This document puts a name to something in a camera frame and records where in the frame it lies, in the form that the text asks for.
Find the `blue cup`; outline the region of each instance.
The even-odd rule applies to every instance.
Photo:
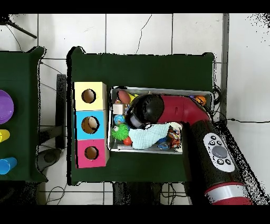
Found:
[[[7,174],[17,165],[17,159],[14,157],[3,158],[0,160],[0,174]]]

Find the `shape sorter box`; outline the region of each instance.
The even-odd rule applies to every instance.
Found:
[[[106,110],[107,87],[102,82],[74,82],[75,109]]]
[[[88,159],[86,151],[89,147],[95,148],[95,159]],[[79,140],[78,141],[78,168],[92,168],[106,166],[109,159],[109,150],[105,139]]]
[[[85,132],[87,128],[89,128],[87,118],[94,119],[97,123],[97,128],[92,134]],[[89,140],[107,138],[107,120],[107,110],[76,111],[76,139]]]

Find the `table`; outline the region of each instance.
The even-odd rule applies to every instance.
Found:
[[[101,81],[112,86],[200,90],[212,92],[214,55],[86,54],[73,47],[67,54],[67,177],[83,182],[183,182],[182,155],[110,152],[106,167],[76,169],[71,82]]]
[[[14,102],[12,118],[0,125],[11,136],[0,143],[0,158],[15,157],[15,166],[0,180],[43,182],[47,178],[36,168],[38,143],[38,62],[45,49],[35,47],[27,53],[0,52],[0,89]]]

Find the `pink cube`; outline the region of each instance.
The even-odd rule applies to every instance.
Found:
[[[78,168],[106,166],[109,150],[104,139],[78,140]]]

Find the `metal tray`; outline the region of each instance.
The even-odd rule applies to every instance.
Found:
[[[110,91],[110,101],[115,102],[117,99],[117,91],[122,89],[120,87],[112,87]],[[211,92],[208,91],[191,91],[191,90],[175,90],[175,89],[153,89],[153,88],[138,88],[138,87],[126,87],[125,91],[130,94],[166,94],[175,96],[204,96],[206,98],[206,107],[214,109],[214,97]],[[109,108],[109,125],[108,125],[108,149],[114,152],[137,152],[137,153],[159,153],[159,154],[182,154],[182,150],[169,149],[161,150],[156,144],[150,148],[144,150],[136,150],[132,146],[126,146],[122,141],[116,140],[111,135],[111,128],[113,126],[113,114],[112,107]]]

